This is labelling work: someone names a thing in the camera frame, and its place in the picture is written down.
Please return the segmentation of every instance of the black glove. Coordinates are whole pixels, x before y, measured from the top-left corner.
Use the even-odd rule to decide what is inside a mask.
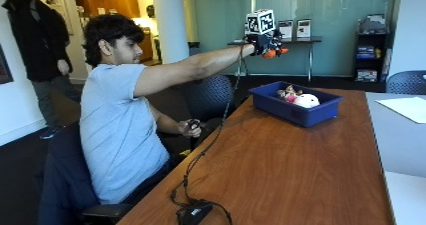
[[[268,52],[271,38],[266,34],[250,34],[247,36],[247,41],[255,46],[255,52],[251,54],[252,56],[263,55],[266,52]]]

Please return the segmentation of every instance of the jeans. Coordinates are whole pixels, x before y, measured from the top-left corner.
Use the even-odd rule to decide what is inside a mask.
[[[136,205],[184,159],[184,156],[171,154],[170,160],[158,173],[146,179],[146,181],[135,188],[134,192],[120,203]]]
[[[68,76],[59,76],[51,81],[37,82],[31,81],[39,99],[39,108],[46,120],[46,125],[61,126],[61,121],[57,116],[55,106],[53,101],[53,88],[58,90],[75,102],[80,104],[82,92],[70,82]]]

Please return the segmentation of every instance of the chair backrest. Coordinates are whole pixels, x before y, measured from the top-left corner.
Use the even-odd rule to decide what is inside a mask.
[[[426,95],[426,70],[396,73],[387,81],[387,92]]]
[[[227,117],[236,110],[234,87],[226,75],[216,74],[190,82],[183,85],[182,91],[191,116],[202,122],[223,117],[228,103]]]
[[[55,135],[50,143],[39,224],[80,224],[83,210],[98,204],[76,122]]]

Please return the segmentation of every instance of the blue plastic container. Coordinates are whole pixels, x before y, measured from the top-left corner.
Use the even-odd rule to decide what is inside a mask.
[[[278,91],[285,90],[289,85],[293,86],[295,91],[303,90],[304,94],[317,96],[320,105],[313,108],[304,108],[279,98]],[[256,108],[303,127],[312,127],[317,123],[335,118],[339,114],[339,103],[344,100],[337,95],[285,82],[276,82],[250,91],[254,94]]]

